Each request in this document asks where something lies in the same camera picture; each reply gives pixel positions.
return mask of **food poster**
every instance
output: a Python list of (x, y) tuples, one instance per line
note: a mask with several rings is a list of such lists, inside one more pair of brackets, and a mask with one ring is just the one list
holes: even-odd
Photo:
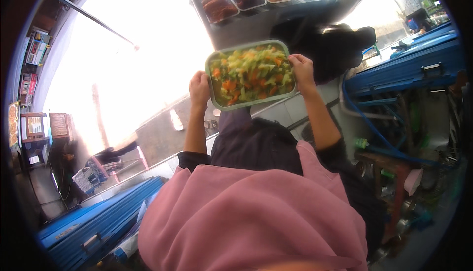
[(18, 143), (18, 113), (20, 101), (8, 107), (9, 147)]

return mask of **vegetable dish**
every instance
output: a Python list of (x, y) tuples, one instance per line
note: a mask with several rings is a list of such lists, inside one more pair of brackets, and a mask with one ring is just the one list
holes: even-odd
[(215, 99), (221, 106), (286, 94), (295, 85), (279, 44), (219, 52), (209, 61), (209, 69)]

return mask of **carrot slice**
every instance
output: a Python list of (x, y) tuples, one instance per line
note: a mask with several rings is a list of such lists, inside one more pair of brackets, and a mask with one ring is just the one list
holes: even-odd
[(258, 69), (254, 69), (253, 72), (251, 73), (250, 80), (256, 80), (257, 75), (258, 75)]
[(234, 90), (236, 86), (237, 86), (237, 83), (235, 81), (230, 80), (228, 82), (228, 87), (229, 87), (230, 91)]
[(222, 83), (222, 87), (226, 90), (230, 90), (229, 80)]
[(213, 76), (217, 79), (220, 77), (220, 70), (218, 68), (213, 70)]
[(276, 82), (281, 82), (282, 79), (284, 79), (284, 75), (282, 75), (282, 74), (277, 74), (277, 75), (275, 76), (275, 79), (276, 79)]
[(278, 90), (278, 86), (276, 85), (275, 87), (273, 87), (273, 88), (269, 91), (269, 95), (270, 95), (270, 96), (274, 95), (277, 90)]
[(268, 85), (265, 85), (265, 83), (266, 83), (266, 79), (263, 78), (260, 80), (260, 85), (263, 89), (266, 89), (268, 87)]
[(276, 63), (276, 65), (281, 66), (281, 62), (282, 60), (280, 58), (274, 58), (274, 62)]

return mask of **blue pipe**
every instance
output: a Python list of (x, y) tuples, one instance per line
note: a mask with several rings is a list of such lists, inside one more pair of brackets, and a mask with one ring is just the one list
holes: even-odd
[(369, 49), (366, 49), (365, 51), (363, 51), (363, 53), (361, 55), (364, 55), (365, 53), (369, 52), (371, 48), (373, 48), (373, 46), (371, 46)]
[(399, 151), (398, 149), (396, 149), (393, 145), (391, 145), (390, 142), (387, 141), (386, 138), (384, 138), (384, 136), (378, 131), (378, 129), (376, 128), (376, 126), (373, 125), (373, 123), (371, 123), (371, 121), (363, 114), (363, 112), (358, 109), (358, 107), (352, 102), (352, 100), (350, 99), (350, 97), (348, 97), (348, 93), (347, 93), (347, 90), (346, 90), (346, 87), (345, 87), (345, 79), (347, 77), (347, 74), (348, 74), (348, 71), (345, 72), (345, 74), (343, 75), (343, 82), (341, 84), (341, 87), (343, 89), (343, 95), (345, 96), (345, 99), (346, 101), (352, 106), (353, 109), (355, 109), (355, 111), (357, 111), (361, 117), (363, 118), (363, 120), (366, 122), (366, 124), (370, 127), (370, 129), (378, 136), (378, 138), (381, 139), (381, 141), (387, 146), (388, 150), (391, 151), (391, 155), (393, 155), (394, 157), (397, 157), (397, 158), (400, 158), (400, 159), (404, 159), (404, 160), (407, 160), (407, 161), (412, 161), (412, 162), (421, 162), (421, 163), (427, 163), (429, 165), (433, 165), (433, 166), (438, 166), (438, 165), (441, 165), (441, 166), (445, 166), (447, 168), (450, 168), (450, 166), (448, 165), (445, 165), (445, 164), (442, 164), (442, 163), (439, 163), (437, 161), (432, 161), (432, 160), (426, 160), (426, 159), (421, 159), (421, 158), (417, 158), (417, 157), (412, 157), (412, 156), (408, 156), (408, 155), (405, 155), (403, 152)]

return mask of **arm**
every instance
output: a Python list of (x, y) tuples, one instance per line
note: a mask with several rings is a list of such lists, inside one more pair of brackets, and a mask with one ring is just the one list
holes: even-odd
[(207, 101), (210, 98), (210, 88), (205, 72), (195, 73), (189, 83), (189, 93), (191, 95), (191, 117), (184, 141), (184, 151), (207, 154), (203, 122)]
[(316, 150), (324, 150), (341, 139), (341, 134), (332, 121), (314, 81), (314, 66), (310, 59), (300, 54), (289, 55), (294, 67), (299, 91), (304, 98), (310, 125), (314, 133)]

